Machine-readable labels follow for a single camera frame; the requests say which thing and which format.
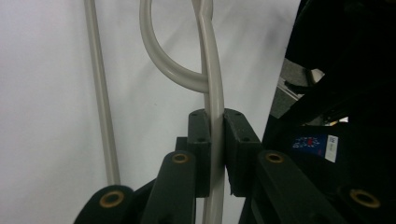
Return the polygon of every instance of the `white background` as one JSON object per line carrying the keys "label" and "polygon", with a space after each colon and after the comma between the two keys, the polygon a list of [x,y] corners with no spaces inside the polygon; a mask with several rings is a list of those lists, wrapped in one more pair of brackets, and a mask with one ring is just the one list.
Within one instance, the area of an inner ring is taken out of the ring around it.
{"label": "white background", "polygon": [[[215,1],[225,106],[244,113],[260,138],[298,4]],[[138,189],[187,134],[203,96],[150,61],[139,1],[101,0],[96,9],[121,182]],[[191,2],[154,0],[152,15],[164,50],[200,72]],[[83,1],[0,0],[0,223],[73,223],[105,185]],[[229,193],[223,223],[237,223],[243,200]]]}

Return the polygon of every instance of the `mounting hole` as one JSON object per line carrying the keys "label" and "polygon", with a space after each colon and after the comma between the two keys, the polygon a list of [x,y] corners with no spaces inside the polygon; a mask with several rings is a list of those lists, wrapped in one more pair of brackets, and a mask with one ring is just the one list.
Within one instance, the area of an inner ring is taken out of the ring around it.
{"label": "mounting hole", "polygon": [[122,203],[123,199],[124,194],[122,191],[113,190],[103,195],[99,204],[104,208],[112,208]]}
{"label": "mounting hole", "polygon": [[379,208],[381,202],[371,193],[362,189],[352,189],[349,196],[356,203],[369,208]]}
{"label": "mounting hole", "polygon": [[189,160],[189,157],[186,154],[176,154],[172,157],[172,161],[175,163],[184,163]]}
{"label": "mounting hole", "polygon": [[283,157],[276,153],[268,153],[265,155],[265,159],[273,163],[281,163],[283,162]]}

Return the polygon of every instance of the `clear plastic tube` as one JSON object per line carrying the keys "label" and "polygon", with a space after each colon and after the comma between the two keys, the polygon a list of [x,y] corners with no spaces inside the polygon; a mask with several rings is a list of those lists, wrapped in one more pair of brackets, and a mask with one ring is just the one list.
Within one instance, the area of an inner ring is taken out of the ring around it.
{"label": "clear plastic tube", "polygon": [[199,24],[204,43],[207,76],[209,83],[210,123],[212,137],[212,158],[210,171],[210,194],[205,199],[203,223],[220,224],[224,199],[223,158],[223,113],[224,97],[219,65],[219,54],[212,26],[213,1],[202,0]]}
{"label": "clear plastic tube", "polygon": [[152,28],[151,0],[140,2],[140,32],[149,57],[162,73],[187,89],[208,92],[207,76],[179,65],[161,48]]}
{"label": "clear plastic tube", "polygon": [[159,45],[151,21],[151,0],[141,0],[140,29],[151,60],[170,79],[188,89],[205,94],[205,111],[210,117],[212,138],[210,194],[205,199],[203,223],[220,224],[224,198],[223,113],[219,54],[212,26],[212,0],[192,0],[201,44],[202,74],[175,63]]}

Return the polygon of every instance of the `blue label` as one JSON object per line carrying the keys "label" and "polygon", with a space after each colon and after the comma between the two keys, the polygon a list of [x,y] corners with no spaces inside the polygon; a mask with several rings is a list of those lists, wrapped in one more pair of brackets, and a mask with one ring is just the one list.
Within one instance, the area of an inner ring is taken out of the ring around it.
{"label": "blue label", "polygon": [[291,149],[325,157],[327,134],[312,134],[294,139]]}

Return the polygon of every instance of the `sticker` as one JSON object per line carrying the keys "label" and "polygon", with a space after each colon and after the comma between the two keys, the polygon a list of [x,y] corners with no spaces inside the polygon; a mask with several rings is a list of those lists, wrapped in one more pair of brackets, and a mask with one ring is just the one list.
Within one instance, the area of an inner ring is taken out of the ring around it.
{"label": "sticker", "polygon": [[335,162],[337,156],[338,137],[327,134],[312,134],[294,139],[292,150],[314,154]]}
{"label": "sticker", "polygon": [[324,158],[328,161],[335,162],[337,157],[338,137],[329,135],[327,138],[326,154]]}

